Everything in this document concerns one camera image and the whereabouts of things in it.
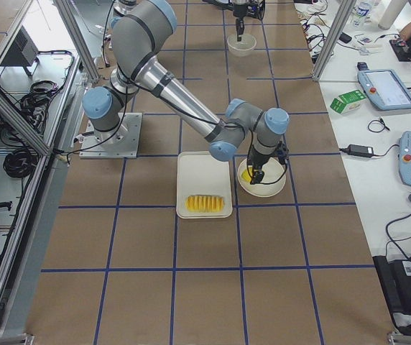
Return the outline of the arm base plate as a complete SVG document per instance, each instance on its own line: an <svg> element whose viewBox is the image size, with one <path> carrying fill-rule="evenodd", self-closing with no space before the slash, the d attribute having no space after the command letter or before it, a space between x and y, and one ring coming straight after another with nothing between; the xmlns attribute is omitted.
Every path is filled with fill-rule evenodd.
<svg viewBox="0 0 411 345"><path fill-rule="evenodd" d="M142 128L142 113L119 113L120 126L110 132L95 130L88 120L85 135L79 142L79 155L83 159L135 159Z"/></svg>

